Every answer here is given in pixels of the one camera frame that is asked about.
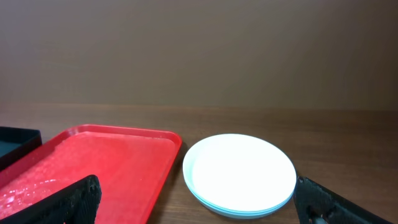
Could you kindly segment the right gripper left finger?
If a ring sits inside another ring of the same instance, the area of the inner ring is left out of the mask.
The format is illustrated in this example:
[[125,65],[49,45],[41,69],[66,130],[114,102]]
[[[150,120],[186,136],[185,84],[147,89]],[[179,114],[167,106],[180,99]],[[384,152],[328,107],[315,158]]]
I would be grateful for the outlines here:
[[101,201],[97,176],[89,175],[1,220],[1,224],[94,224]]

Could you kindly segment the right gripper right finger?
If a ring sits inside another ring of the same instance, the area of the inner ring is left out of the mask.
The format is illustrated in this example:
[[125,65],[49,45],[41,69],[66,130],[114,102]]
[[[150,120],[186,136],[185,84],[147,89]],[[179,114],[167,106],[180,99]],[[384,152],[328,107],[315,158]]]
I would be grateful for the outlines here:
[[391,224],[307,177],[297,178],[293,199],[300,224]]

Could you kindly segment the light blue plate front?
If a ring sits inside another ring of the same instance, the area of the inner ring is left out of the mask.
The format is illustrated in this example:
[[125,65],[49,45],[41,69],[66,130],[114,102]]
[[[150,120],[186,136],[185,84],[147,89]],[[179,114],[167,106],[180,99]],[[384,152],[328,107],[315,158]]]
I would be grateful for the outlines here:
[[234,211],[234,210],[227,210],[226,208],[221,208],[221,207],[217,207],[216,205],[212,205],[210,202],[207,202],[206,200],[204,200],[200,196],[198,196],[193,189],[191,189],[190,187],[188,189],[193,194],[193,196],[208,210],[215,212],[219,215],[228,217],[228,218],[241,219],[241,220],[262,218],[262,217],[271,215],[271,214],[275,213],[276,211],[278,211],[279,209],[281,209],[294,195],[294,194],[291,194],[285,201],[283,201],[279,205],[276,205],[275,207],[272,207],[272,208],[268,208],[268,209],[257,211],[257,212],[240,212],[240,211]]

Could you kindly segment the light blue plate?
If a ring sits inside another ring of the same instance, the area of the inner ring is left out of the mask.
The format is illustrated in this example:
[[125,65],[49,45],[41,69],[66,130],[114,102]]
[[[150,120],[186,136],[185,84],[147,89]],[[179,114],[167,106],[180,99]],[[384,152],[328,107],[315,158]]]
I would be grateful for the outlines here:
[[276,211],[278,211],[279,209],[281,209],[284,206],[284,205],[281,205],[281,206],[272,208],[270,210],[255,212],[255,213],[239,213],[239,212],[227,212],[220,208],[215,208],[214,206],[211,206],[211,205],[208,205],[205,203],[202,203],[202,205],[205,208],[209,209],[210,211],[215,212],[224,217],[240,219],[240,220],[248,220],[248,219],[256,219],[256,218],[266,217],[268,215],[275,213]]
[[234,211],[234,210],[227,210],[226,208],[221,208],[221,207],[217,207],[216,205],[212,205],[210,202],[207,202],[206,200],[204,200],[200,196],[198,196],[193,189],[191,189],[190,187],[188,189],[193,194],[193,196],[208,210],[215,212],[219,215],[228,217],[228,218],[241,219],[241,220],[262,218],[262,217],[271,215],[271,214],[275,213],[276,211],[278,211],[279,209],[281,209],[294,195],[294,194],[291,194],[285,201],[283,201],[279,205],[276,205],[275,207],[272,207],[272,208],[268,208],[268,209],[257,211],[257,212],[240,212],[240,211]]

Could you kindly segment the white round plate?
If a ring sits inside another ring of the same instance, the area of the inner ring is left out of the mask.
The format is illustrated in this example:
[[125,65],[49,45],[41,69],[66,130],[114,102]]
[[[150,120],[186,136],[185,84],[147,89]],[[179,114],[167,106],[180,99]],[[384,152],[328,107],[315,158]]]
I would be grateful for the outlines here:
[[243,134],[219,134],[195,143],[183,159],[183,178],[201,200],[230,212],[262,212],[284,205],[297,181],[288,156]]

